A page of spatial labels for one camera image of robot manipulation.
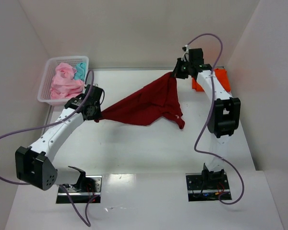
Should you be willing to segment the dark red t shirt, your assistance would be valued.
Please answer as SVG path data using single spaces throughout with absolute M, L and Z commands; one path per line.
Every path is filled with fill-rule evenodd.
M 168 72 L 111 105 L 101 112 L 101 120 L 112 120 L 124 124 L 149 126 L 161 117 L 176 123 L 183 129 L 185 121 L 180 108 L 177 80 Z

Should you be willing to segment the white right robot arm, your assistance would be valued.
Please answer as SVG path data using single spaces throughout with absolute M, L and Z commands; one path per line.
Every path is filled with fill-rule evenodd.
M 223 153 L 202 151 L 197 148 L 197 145 L 206 128 L 215 138 L 217 148 L 226 144 L 239 126 L 240 99 L 232 97 L 220 83 L 212 66 L 204 63 L 204 53 L 201 48 L 190 49 L 184 46 L 182 50 L 184 54 L 177 59 L 171 76 L 178 79 L 191 76 L 204 90 L 211 103 L 204 127 L 195 141 L 194 150 L 222 161 Z

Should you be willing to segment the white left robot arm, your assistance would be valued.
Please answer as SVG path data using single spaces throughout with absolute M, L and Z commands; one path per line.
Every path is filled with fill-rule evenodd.
M 64 106 L 56 124 L 29 147 L 19 147 L 15 153 L 16 176 L 23 182 L 44 191 L 53 185 L 69 184 L 85 189 L 90 181 L 86 173 L 74 166 L 63 169 L 52 164 L 58 150 L 72 132 L 86 120 L 101 117 L 104 90 L 88 85 L 84 93 L 71 98 Z

